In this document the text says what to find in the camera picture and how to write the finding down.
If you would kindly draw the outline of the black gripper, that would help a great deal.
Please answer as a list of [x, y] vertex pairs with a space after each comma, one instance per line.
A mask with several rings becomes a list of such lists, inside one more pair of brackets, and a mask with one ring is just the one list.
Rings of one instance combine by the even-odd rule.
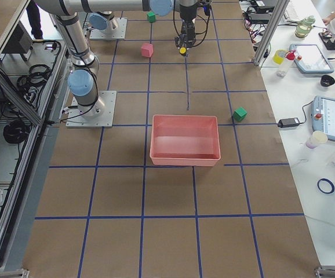
[[189, 20], [182, 19], [180, 35], [174, 38], [176, 47], [181, 47], [182, 43], [186, 43], [186, 56], [189, 55], [192, 49], [191, 43], [196, 42], [195, 20], [195, 17]]

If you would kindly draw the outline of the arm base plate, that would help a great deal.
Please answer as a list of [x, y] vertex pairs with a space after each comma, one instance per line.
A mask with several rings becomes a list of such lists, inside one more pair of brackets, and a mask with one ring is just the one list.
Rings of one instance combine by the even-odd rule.
[[69, 111], [67, 128], [111, 128], [114, 120], [117, 92], [114, 90], [99, 91], [99, 98], [92, 107], [79, 106], [75, 97], [71, 105], [77, 106]]
[[114, 17], [112, 20], [107, 20], [93, 14], [89, 19], [90, 34], [88, 37], [92, 40], [106, 41], [124, 39], [127, 22], [125, 17]]

